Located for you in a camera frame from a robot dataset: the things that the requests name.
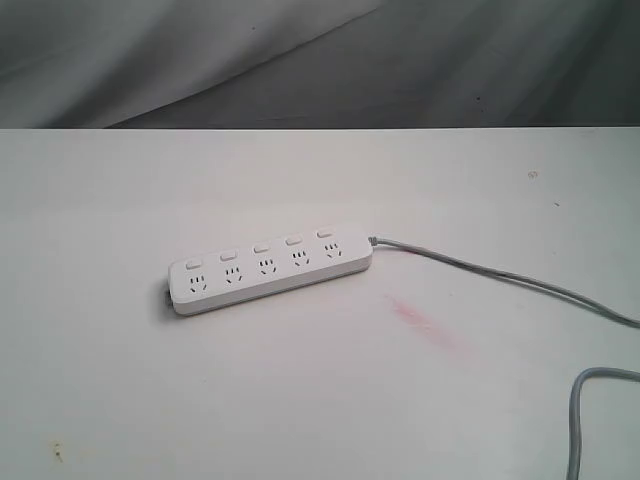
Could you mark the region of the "white five-outlet power strip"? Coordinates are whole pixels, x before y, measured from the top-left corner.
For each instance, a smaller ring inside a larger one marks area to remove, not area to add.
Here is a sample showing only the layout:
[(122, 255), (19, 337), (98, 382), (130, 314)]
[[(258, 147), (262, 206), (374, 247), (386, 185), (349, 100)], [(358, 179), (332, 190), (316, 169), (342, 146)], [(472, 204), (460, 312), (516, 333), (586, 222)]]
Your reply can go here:
[(359, 273), (372, 256), (364, 230), (325, 226), (177, 260), (169, 294), (174, 311), (190, 316)]

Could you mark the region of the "grey backdrop cloth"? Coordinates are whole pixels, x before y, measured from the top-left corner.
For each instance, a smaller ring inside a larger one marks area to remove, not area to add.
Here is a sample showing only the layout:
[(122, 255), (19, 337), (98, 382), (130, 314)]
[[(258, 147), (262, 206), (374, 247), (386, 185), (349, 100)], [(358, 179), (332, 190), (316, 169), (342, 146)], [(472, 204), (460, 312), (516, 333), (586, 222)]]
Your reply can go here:
[(635, 126), (635, 1), (5, 1), (5, 128)]

